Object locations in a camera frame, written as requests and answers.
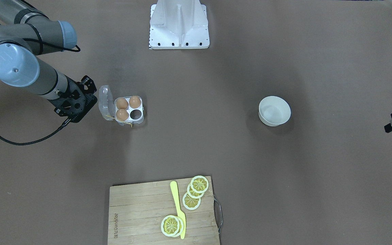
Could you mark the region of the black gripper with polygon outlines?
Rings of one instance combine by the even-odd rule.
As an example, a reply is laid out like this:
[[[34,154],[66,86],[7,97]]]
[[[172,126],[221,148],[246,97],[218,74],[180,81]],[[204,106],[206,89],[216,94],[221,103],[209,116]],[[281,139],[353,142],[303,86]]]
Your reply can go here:
[[[54,112],[60,117],[67,116],[72,123],[78,123],[97,103],[98,98],[94,94],[83,94],[78,87],[78,83],[68,76],[64,76],[67,80],[67,88],[63,92],[58,90],[57,99],[49,100],[55,107]]]

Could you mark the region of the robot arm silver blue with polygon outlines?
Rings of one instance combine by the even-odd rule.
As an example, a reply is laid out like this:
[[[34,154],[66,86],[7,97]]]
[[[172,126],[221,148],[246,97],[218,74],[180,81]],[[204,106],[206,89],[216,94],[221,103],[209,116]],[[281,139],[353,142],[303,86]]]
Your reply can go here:
[[[88,76],[76,82],[38,57],[62,51],[80,51],[70,23],[50,20],[25,0],[0,0],[0,81],[46,99],[77,123],[97,103],[96,87]]]

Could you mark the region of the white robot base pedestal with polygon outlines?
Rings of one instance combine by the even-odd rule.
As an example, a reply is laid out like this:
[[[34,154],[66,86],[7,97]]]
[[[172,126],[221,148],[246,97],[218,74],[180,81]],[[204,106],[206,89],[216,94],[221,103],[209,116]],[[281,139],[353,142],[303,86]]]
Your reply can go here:
[[[152,50],[207,49],[207,7],[199,0],[158,0],[150,7],[148,47]]]

